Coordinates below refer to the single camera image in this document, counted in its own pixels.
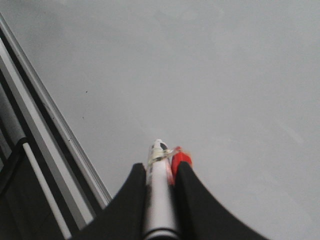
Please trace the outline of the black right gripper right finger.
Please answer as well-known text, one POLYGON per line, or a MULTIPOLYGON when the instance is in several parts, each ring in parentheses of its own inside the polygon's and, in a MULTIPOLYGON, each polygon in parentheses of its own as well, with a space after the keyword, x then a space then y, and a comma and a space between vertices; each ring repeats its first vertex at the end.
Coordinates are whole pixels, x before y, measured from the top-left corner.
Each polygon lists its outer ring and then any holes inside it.
POLYGON ((184 240, 265 240, 229 212, 185 161, 178 165, 175 197, 184 240))

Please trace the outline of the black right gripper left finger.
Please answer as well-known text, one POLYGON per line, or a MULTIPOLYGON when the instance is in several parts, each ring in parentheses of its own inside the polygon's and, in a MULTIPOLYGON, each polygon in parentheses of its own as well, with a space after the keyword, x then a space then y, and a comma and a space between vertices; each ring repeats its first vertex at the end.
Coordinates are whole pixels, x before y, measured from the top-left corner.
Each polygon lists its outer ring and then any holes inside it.
POLYGON ((112 201, 73 240, 141 240, 146 170, 135 163, 112 201))

